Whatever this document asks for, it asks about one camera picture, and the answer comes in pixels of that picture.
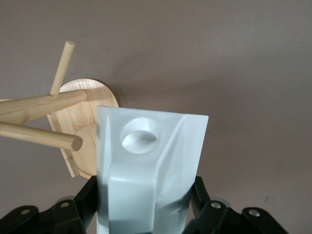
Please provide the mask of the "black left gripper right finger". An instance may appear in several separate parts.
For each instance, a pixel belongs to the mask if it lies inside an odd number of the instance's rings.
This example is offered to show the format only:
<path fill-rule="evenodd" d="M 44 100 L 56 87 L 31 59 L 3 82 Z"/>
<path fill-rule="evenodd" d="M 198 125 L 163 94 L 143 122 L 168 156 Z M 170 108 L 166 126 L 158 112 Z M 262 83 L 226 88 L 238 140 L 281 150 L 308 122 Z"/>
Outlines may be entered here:
<path fill-rule="evenodd" d="M 212 200 L 199 176 L 191 189 L 194 213 L 185 234 L 289 234 L 267 211 L 247 207 L 241 213 L 225 203 Z"/>

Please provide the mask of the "white faceted cup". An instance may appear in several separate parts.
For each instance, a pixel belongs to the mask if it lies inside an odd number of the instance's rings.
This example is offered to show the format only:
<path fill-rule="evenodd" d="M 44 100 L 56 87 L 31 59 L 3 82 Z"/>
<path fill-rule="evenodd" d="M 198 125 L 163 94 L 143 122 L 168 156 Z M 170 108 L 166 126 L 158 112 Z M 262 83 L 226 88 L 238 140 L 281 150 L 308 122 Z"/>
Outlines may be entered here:
<path fill-rule="evenodd" d="M 208 121 L 97 107 L 97 234 L 182 234 Z"/>

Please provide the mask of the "wooden cup rack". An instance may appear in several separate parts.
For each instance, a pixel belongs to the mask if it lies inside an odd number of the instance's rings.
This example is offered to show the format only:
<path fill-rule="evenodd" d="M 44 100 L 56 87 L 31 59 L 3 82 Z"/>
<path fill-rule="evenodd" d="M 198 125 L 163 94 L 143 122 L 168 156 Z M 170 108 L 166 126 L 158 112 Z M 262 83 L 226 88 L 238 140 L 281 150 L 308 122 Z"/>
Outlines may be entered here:
<path fill-rule="evenodd" d="M 75 43 L 68 40 L 48 95 L 0 99 L 0 136 L 59 148 L 72 177 L 97 173 L 97 107 L 118 107 L 102 82 L 63 84 Z"/>

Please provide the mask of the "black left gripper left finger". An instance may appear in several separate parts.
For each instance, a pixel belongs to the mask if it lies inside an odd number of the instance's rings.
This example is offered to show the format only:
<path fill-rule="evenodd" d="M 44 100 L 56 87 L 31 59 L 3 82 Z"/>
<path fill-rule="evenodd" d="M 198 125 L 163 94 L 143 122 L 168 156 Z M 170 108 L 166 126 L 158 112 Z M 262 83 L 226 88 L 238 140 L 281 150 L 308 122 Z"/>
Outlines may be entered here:
<path fill-rule="evenodd" d="M 20 206 L 0 219 L 0 234 L 86 234 L 98 208 L 97 177 L 92 176 L 73 199 L 46 211 Z"/>

